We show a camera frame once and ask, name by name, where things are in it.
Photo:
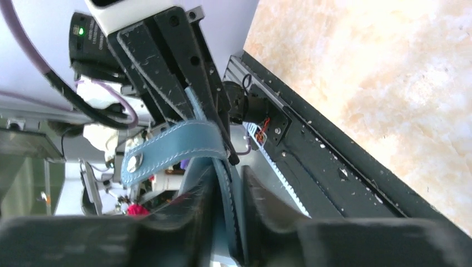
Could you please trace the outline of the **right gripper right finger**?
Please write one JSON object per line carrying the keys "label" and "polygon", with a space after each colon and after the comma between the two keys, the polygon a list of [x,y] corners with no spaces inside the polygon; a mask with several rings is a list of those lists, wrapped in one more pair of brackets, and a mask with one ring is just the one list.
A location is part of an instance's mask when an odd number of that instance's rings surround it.
{"label": "right gripper right finger", "polygon": [[424,219],[310,219],[242,167],[248,266],[470,266],[471,241]]}

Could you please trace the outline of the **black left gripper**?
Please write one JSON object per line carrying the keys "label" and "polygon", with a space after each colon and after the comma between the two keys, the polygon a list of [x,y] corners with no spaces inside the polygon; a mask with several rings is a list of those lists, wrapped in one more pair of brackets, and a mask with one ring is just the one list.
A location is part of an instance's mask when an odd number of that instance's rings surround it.
{"label": "black left gripper", "polygon": [[91,15],[71,18],[69,52],[75,72],[130,85],[142,100],[143,119],[156,124],[194,118],[184,90],[191,87],[215,122],[232,165],[239,157],[225,125],[225,90],[200,28],[201,7],[173,6],[105,35]]}

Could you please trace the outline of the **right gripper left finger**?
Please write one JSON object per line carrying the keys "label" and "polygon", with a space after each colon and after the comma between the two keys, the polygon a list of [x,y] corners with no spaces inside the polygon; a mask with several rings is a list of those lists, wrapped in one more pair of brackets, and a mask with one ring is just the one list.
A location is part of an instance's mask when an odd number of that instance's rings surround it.
{"label": "right gripper left finger", "polygon": [[1,224],[2,266],[208,266],[217,176],[146,216],[19,217]]}

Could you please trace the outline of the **blue leather card holder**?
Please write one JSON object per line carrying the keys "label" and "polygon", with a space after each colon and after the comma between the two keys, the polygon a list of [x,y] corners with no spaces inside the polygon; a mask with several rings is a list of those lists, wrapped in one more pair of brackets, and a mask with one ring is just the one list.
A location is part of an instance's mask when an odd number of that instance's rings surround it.
{"label": "blue leather card holder", "polygon": [[196,114],[129,150],[121,182],[134,186],[178,162],[189,164],[179,195],[140,221],[132,266],[208,266],[213,249],[243,260],[232,171],[219,128],[196,93],[185,90]]}

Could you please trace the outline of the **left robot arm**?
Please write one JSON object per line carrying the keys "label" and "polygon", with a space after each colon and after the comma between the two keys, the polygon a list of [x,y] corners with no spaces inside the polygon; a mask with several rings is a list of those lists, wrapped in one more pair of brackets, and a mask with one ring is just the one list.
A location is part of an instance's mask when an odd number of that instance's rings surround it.
{"label": "left robot arm", "polygon": [[173,6],[104,34],[93,16],[71,17],[71,66],[80,76],[134,89],[138,114],[157,124],[194,117],[184,90],[193,89],[203,111],[229,141],[230,123],[261,123],[276,108],[235,82],[222,81],[199,26],[200,8]]}

